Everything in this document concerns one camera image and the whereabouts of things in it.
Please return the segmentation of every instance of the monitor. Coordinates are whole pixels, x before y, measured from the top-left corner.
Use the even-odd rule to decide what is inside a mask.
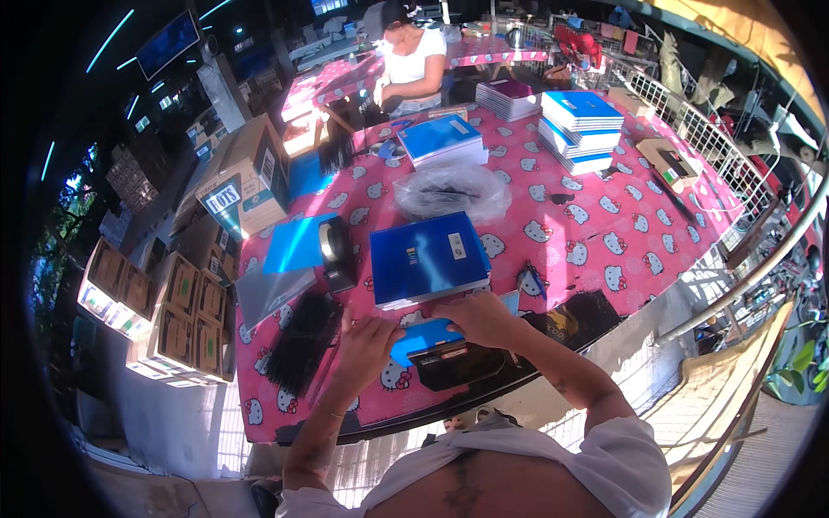
[[[147,81],[199,41],[190,11],[178,15],[135,53]]]

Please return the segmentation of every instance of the table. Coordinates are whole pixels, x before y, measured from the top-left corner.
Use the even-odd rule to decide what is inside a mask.
[[[478,127],[490,149],[486,167],[508,183],[512,194],[512,205],[504,220],[476,225],[492,262],[492,289],[498,294],[514,289],[516,275],[528,259],[538,268],[545,284],[546,302],[538,292],[521,292],[522,312],[545,312],[580,290],[601,289],[619,315],[633,314],[693,266],[739,217],[739,212],[734,211],[716,218],[695,207],[695,200],[707,209],[719,207],[720,203],[726,207],[738,203],[707,164],[693,191],[686,189],[681,195],[686,206],[696,213],[699,228],[689,227],[671,202],[649,186],[650,166],[633,146],[636,140],[664,135],[676,139],[682,152],[699,157],[696,151],[679,143],[658,119],[649,123],[626,115],[623,139],[613,153],[613,165],[620,171],[603,181],[594,174],[568,175],[539,144],[537,115],[506,123],[476,104],[470,104],[468,110],[469,122]],[[426,114],[416,114],[408,119],[425,117]],[[385,123],[370,128],[366,138],[371,144],[393,132],[390,124]],[[412,171],[407,158],[383,161],[374,156],[356,157],[353,167],[339,172],[329,187],[301,196],[291,206],[292,219],[336,211],[351,224],[359,282],[354,289],[329,296],[335,303],[351,301],[357,318],[375,314],[399,321],[417,320],[429,317],[437,303],[394,312],[374,307],[368,236],[373,230],[405,223],[395,209],[393,182]],[[571,194],[574,199],[564,206],[556,205],[549,201],[550,193]],[[240,273],[264,260],[270,232],[265,229],[242,244]],[[312,289],[325,292],[322,272],[317,271],[317,275],[318,284]],[[241,312],[236,311],[241,402],[246,408],[262,409],[261,420],[258,412],[245,417],[247,438],[255,443],[293,441],[311,411],[313,393],[321,394],[328,383],[327,377],[318,376],[308,395],[296,400],[260,374],[268,347],[292,311],[290,303],[286,304],[255,329],[247,329]],[[329,349],[323,358],[323,365],[332,357],[332,351]],[[329,377],[337,367],[337,358],[332,361]],[[378,374],[380,379],[360,394],[348,412],[341,442],[434,422],[538,376],[531,366],[508,365],[498,376],[484,382],[432,392],[419,383],[414,367],[403,368],[391,359]]]
[[[446,58],[446,70],[459,66],[475,66],[482,70],[486,65],[495,65],[494,73],[497,74],[500,66],[507,64],[509,69],[508,64],[512,61],[546,61],[547,53],[541,49],[516,51],[494,36],[464,37],[447,46]],[[371,93],[383,71],[382,56],[372,53],[353,67],[347,60],[340,60],[325,65],[316,74],[299,76],[293,80],[285,98],[282,120],[287,123],[360,90]]]
[[[305,56],[297,64],[297,70],[302,72],[324,63],[328,60],[334,60],[340,56],[345,56],[351,52],[360,50],[360,42],[357,38],[345,38],[339,41],[334,41],[330,45],[324,46],[319,52]]]

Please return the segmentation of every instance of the hand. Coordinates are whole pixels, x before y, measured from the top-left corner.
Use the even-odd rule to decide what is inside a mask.
[[[499,349],[511,349],[511,344],[516,343],[516,335],[523,333],[526,326],[526,322],[512,315],[493,292],[457,298],[437,306],[432,316],[451,320],[453,323],[446,328],[461,333],[472,343]]]
[[[340,364],[334,373],[338,389],[349,403],[377,379],[389,361],[391,346],[406,335],[397,322],[380,317],[363,317],[353,326],[351,315],[351,307],[346,307],[342,313]]]

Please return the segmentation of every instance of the white shirt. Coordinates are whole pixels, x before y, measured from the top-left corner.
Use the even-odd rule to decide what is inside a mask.
[[[553,438],[528,428],[486,428],[498,421],[491,414],[475,428],[439,435],[436,442],[401,457],[355,509],[315,487],[284,490],[277,517],[362,518],[366,511],[403,488],[436,472],[469,449],[549,458],[570,474],[617,518],[666,516],[671,503],[671,473],[653,428],[636,417],[610,419],[592,427],[581,453],[570,453]]]
[[[423,79],[426,75],[426,58],[428,56],[446,56],[446,40],[440,29],[424,29],[417,49],[408,56],[398,56],[392,52],[390,43],[380,44],[380,53],[385,60],[385,72],[392,83],[411,83]]]

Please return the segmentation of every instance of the pink tablecloth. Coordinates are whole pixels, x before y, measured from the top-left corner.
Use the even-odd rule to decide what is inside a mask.
[[[446,69],[457,66],[481,65],[499,61],[546,61],[547,53],[539,49],[515,51],[497,37],[465,37],[452,43],[446,50]],[[317,106],[332,103],[346,95],[354,95],[360,90],[369,94],[374,84],[383,75],[383,58],[370,55],[356,66],[348,60],[329,63],[317,74],[305,75],[293,80],[285,105],[282,108],[282,120],[288,122],[307,114]]]
[[[522,312],[544,312],[579,290],[601,289],[620,315],[634,313],[688,270],[739,216],[734,211],[715,218],[695,207],[697,203],[705,208],[737,204],[730,189],[707,164],[696,187],[681,196],[696,213],[698,228],[689,226],[671,202],[657,192],[650,181],[650,166],[633,144],[660,134],[675,139],[676,135],[658,119],[651,124],[626,116],[623,139],[613,154],[613,165],[620,172],[602,181],[594,174],[568,175],[539,144],[537,116],[506,123],[476,104],[468,109],[469,122],[478,127],[490,149],[487,168],[506,182],[512,193],[506,218],[491,225],[476,225],[492,261],[492,290],[500,294],[514,289],[516,275],[528,259],[543,279],[543,287],[523,284],[519,302]],[[389,124],[371,128],[369,143],[388,134]],[[691,157],[699,157],[681,143],[678,147]],[[336,211],[351,224],[360,262],[359,284],[332,298],[338,303],[353,302],[357,318],[374,314],[412,321],[429,317],[435,304],[395,312],[374,307],[369,233],[405,223],[395,210],[392,182],[412,170],[405,158],[383,161],[359,157],[354,167],[335,176],[329,188],[303,196],[291,207],[292,219]],[[558,193],[573,195],[574,199],[564,206],[549,201],[549,194]],[[264,260],[271,231],[265,229],[243,243],[242,270]],[[314,289],[327,290],[321,271]],[[546,302],[541,289],[546,291]],[[295,425],[311,410],[311,394],[327,383],[318,376],[309,394],[297,400],[261,374],[268,347],[292,312],[291,305],[286,304],[255,329],[248,329],[241,312],[236,311],[239,392],[249,412],[245,432],[256,443],[293,440],[298,429]],[[332,351],[329,349],[323,359],[324,365]],[[391,358],[378,376],[378,381],[354,402],[352,417],[356,416],[361,427],[440,404],[467,389],[462,386],[432,392],[419,383],[414,367],[403,368]]]
[[[534,48],[516,51],[505,40],[494,36],[467,36],[446,48],[446,68],[449,70],[456,66],[487,65],[499,61],[547,61],[547,53]]]

